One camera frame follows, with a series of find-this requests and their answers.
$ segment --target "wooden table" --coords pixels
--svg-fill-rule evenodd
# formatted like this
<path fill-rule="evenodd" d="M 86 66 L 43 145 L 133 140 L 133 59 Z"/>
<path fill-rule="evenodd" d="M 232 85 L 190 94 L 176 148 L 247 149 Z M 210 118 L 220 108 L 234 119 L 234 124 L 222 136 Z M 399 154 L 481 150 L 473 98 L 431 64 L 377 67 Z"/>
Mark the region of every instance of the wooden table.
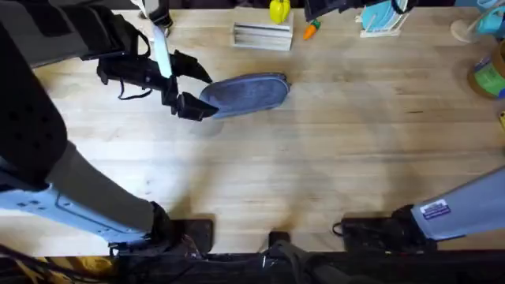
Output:
<path fill-rule="evenodd" d="M 295 11 L 291 52 L 230 46 L 232 22 L 266 10 L 172 13 L 172 47 L 199 59 L 214 80 L 276 71 L 293 83 L 275 109 L 197 123 L 177 119 L 159 94 L 117 100 L 96 62 L 70 60 L 36 73 L 93 165 L 173 218 L 215 219 L 213 252 L 256 252 L 272 228 L 308 250 L 341 250 L 331 224 L 346 212 L 391 211 L 452 189 L 505 163 L 497 102 L 469 90 L 468 68 L 493 40 L 464 45 L 449 25 L 476 9 L 416 8 L 398 38 L 360 39 L 358 11 L 321 17 L 309 41 Z M 137 12 L 124 12 L 137 26 Z M 182 78 L 180 90 L 205 87 Z M 140 90 L 128 86 L 130 94 Z M 1 211 L 0 242 L 37 256 L 107 253 L 94 235 Z M 505 249 L 503 232 L 443 244 Z"/>

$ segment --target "sticker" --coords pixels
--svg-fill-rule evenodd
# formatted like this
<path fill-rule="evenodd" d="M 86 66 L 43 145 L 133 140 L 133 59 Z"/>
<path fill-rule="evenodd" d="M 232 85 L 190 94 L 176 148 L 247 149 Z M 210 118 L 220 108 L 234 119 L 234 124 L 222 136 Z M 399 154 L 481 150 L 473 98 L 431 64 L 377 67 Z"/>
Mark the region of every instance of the sticker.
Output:
<path fill-rule="evenodd" d="M 505 78 L 503 78 L 491 62 L 491 58 L 482 59 L 474 67 L 475 81 L 486 92 L 502 99 L 505 96 Z"/>
<path fill-rule="evenodd" d="M 430 204 L 419 207 L 419 210 L 421 210 L 421 213 L 426 220 L 451 213 L 451 209 L 445 200 L 431 202 Z"/>

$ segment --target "gray sponge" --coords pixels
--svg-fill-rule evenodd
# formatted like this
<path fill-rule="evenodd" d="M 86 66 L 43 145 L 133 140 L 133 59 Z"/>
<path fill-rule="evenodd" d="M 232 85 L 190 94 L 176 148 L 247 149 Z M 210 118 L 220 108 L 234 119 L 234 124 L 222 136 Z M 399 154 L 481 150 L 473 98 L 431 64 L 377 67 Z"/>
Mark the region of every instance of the gray sponge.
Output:
<path fill-rule="evenodd" d="M 224 118 L 278 107 L 289 91 L 286 75 L 256 73 L 210 84 L 200 99 L 219 108 L 213 118 Z"/>

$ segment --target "black cable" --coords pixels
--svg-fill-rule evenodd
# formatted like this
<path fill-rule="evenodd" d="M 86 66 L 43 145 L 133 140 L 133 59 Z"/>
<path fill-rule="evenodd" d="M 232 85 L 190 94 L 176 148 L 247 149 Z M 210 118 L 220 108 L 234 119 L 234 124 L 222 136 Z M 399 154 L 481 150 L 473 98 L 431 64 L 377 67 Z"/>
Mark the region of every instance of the black cable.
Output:
<path fill-rule="evenodd" d="M 333 234 L 337 237 L 343 237 L 344 235 L 341 233 L 341 232 L 338 232 L 335 228 L 337 227 L 340 227 L 340 225 L 342 225 L 341 222 L 337 222 L 335 224 L 333 224 L 333 227 L 331 228 L 331 232 L 333 232 Z"/>
<path fill-rule="evenodd" d="M 120 99 L 120 100 L 142 99 L 152 93 L 152 89 L 150 89 L 149 91 L 145 92 L 144 94 L 131 95 L 131 96 L 125 98 L 125 97 L 123 97 L 123 94 L 125 94 L 125 82 L 123 81 L 123 78 L 119 78 L 119 84 L 121 86 L 121 92 L 119 93 L 118 99 Z"/>
<path fill-rule="evenodd" d="M 73 277 L 86 278 L 86 279 L 89 279 L 90 281 L 93 280 L 93 281 L 97 281 L 97 282 L 110 282 L 112 280 L 112 278 L 99 277 L 99 276 L 92 275 L 89 273 L 79 272 L 79 271 L 75 271 L 73 269 L 69 269 L 66 267 L 61 267 L 61 266 L 53 264 L 53 263 L 43 262 L 43 261 L 35 259 L 31 256 L 27 256 L 23 253 L 17 252 L 11 248 L 7 248 L 4 245 L 0 245 L 0 254 L 8 256 L 8 257 L 15 259 L 15 260 L 19 260 L 20 262 L 26 263 L 27 265 L 39 267 L 42 269 L 47 269 L 50 271 L 59 272 L 64 275 L 72 275 Z"/>
<path fill-rule="evenodd" d="M 138 36 L 144 41 L 145 45 L 148 46 L 148 50 L 144 54 L 140 54 L 140 56 L 148 58 L 149 56 L 151 56 L 151 45 L 149 44 L 149 39 L 140 31 L 138 31 Z"/>

